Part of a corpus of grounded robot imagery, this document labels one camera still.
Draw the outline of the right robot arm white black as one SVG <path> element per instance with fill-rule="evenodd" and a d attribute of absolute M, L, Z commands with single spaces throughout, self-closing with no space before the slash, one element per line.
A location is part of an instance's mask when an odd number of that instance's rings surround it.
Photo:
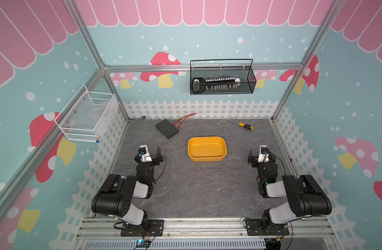
<path fill-rule="evenodd" d="M 266 199 L 286 198 L 287 201 L 264 211 L 260 219 L 245 219 L 247 233 L 251 235 L 289 235 L 292 221 L 329 215 L 332 204 L 328 196 L 311 175 L 283 175 L 277 181 L 278 165 L 268 148 L 264 147 L 258 156 L 252 152 L 248 162 L 258 171 L 258 191 Z"/>

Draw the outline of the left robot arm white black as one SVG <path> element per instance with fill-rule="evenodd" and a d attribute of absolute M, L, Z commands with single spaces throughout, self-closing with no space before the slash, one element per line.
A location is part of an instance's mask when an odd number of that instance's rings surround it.
<path fill-rule="evenodd" d="M 146 211 L 137 208 L 132 200 L 147 200 L 152 196 L 155 179 L 155 166 L 164 161 L 160 147 L 156 155 L 149 154 L 147 145 L 141 145 L 134 157 L 137 162 L 136 175 L 124 176 L 109 174 L 92 200 L 92 212 L 110 216 L 122 225 L 122 236 L 143 235 L 152 233 L 152 222 Z"/>

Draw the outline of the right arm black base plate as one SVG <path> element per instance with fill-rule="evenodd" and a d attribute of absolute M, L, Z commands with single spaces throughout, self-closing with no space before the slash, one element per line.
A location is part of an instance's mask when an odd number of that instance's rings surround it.
<path fill-rule="evenodd" d="M 290 235 L 288 226 L 285 224 L 273 224 L 263 219 L 244 218 L 243 226 L 248 236 L 277 236 L 282 238 Z"/>

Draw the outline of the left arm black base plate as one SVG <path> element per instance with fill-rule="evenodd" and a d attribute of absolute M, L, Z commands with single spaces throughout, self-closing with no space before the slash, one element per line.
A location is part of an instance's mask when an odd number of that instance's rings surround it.
<path fill-rule="evenodd" d="M 162 236 L 164 224 L 164 220 L 148 220 L 146 222 L 142 222 L 138 226 L 125 223 L 121 229 L 120 235 L 122 237 Z"/>

